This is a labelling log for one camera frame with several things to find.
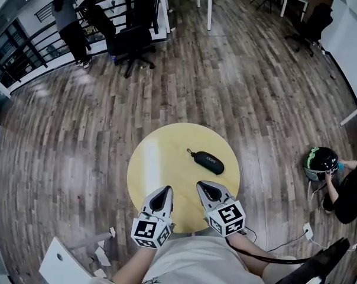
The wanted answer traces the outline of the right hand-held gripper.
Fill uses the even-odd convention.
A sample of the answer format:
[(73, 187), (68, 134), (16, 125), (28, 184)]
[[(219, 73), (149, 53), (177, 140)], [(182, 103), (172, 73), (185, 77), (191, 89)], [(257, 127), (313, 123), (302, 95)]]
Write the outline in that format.
[[(241, 203), (233, 201), (229, 204), (222, 204), (228, 198), (233, 197), (225, 186), (212, 181), (198, 181), (196, 189), (202, 206), (206, 210), (208, 224), (218, 234), (227, 237), (244, 229), (245, 212)], [(214, 209), (215, 204), (222, 205)]]

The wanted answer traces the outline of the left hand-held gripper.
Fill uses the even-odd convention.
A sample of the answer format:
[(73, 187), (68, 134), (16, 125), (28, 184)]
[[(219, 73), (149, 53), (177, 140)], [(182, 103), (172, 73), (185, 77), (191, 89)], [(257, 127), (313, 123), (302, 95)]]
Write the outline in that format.
[[(173, 189), (163, 186), (149, 194), (142, 212), (132, 223), (131, 238), (139, 247), (160, 249), (173, 233), (175, 224), (170, 218), (173, 211)], [(164, 218), (150, 214), (163, 214)]]

